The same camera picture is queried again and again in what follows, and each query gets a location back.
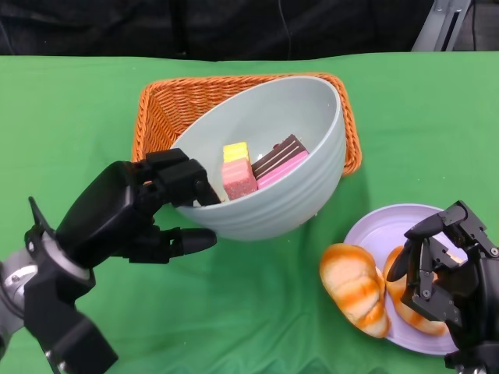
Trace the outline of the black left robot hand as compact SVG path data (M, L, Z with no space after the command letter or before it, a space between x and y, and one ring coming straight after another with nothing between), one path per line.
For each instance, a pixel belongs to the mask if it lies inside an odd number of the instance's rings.
M82 192L56 229L71 260L93 268L111 256L131 263L168 263L217 242L206 228L162 230L154 215L165 205L220 202L205 168L175 148L148 153L137 162L116 161Z

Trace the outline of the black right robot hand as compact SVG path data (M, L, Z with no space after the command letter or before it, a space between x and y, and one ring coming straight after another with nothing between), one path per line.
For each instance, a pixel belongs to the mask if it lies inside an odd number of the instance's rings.
M498 342L498 247L461 200L410 228L388 272L402 303L447 325L459 350Z

